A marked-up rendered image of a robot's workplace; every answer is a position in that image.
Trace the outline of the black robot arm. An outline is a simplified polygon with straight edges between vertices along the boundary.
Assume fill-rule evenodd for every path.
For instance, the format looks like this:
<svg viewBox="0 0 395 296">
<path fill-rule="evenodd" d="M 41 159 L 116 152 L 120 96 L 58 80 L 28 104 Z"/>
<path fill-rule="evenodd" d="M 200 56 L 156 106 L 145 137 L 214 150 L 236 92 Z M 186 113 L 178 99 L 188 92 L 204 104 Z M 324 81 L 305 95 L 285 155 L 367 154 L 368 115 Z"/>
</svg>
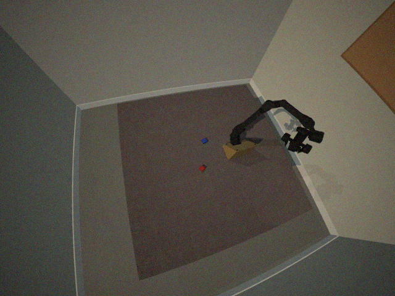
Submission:
<svg viewBox="0 0 395 296">
<path fill-rule="evenodd" d="M 233 132 L 230 134 L 230 141 L 231 144 L 238 145 L 240 143 L 240 136 L 242 132 L 244 132 L 245 127 L 247 127 L 252 121 L 254 121 L 259 115 L 264 114 L 265 112 L 283 107 L 286 109 L 289 113 L 291 113 L 294 117 L 296 117 L 301 124 L 305 127 L 302 128 L 301 126 L 298 126 L 296 131 L 298 132 L 296 134 L 297 138 L 300 140 L 305 140 L 306 137 L 308 136 L 310 141 L 316 142 L 316 143 L 321 143 L 323 140 L 324 132 L 322 131 L 317 131 L 314 129 L 315 122 L 313 121 L 312 118 L 308 117 L 307 115 L 302 114 L 300 111 L 298 111 L 296 108 L 294 108 L 289 102 L 287 102 L 285 99 L 280 100 L 280 101 L 271 101 L 267 100 L 265 101 L 262 106 L 257 110 L 255 113 L 253 113 L 246 121 L 244 121 L 241 124 L 236 125 L 233 128 Z M 309 129 L 309 130 L 308 130 Z M 289 142 L 288 150 L 292 152 L 299 152 L 301 149 L 299 145 L 299 141 L 296 142 L 293 139 Z"/>
</svg>

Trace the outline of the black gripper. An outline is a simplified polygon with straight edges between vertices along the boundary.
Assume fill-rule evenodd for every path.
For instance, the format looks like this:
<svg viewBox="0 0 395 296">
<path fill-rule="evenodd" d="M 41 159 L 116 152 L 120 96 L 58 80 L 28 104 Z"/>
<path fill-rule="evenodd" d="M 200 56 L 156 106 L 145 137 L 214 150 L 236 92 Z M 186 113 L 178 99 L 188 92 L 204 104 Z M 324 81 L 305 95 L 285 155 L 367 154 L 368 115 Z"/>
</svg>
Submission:
<svg viewBox="0 0 395 296">
<path fill-rule="evenodd" d="M 288 142 L 288 141 L 291 141 L 291 140 L 292 140 L 292 139 L 290 138 L 290 136 L 291 136 L 291 135 L 288 134 L 288 133 L 285 133 L 285 134 L 282 136 L 282 139 L 281 139 L 281 140 L 285 142 L 285 146 L 287 145 L 287 142 Z M 307 153 L 307 154 L 308 154 L 308 153 L 311 151 L 312 145 L 310 145 L 310 144 L 308 144 L 308 143 L 303 144 L 303 141 L 304 141 L 304 140 L 298 139 L 296 135 L 295 135 L 294 141 L 296 141 L 296 142 L 299 141 L 299 145 L 302 147 L 302 148 L 300 149 L 300 151 L 299 151 L 297 154 L 299 154 L 299 153 L 301 153 L 301 152 Z"/>
</svg>

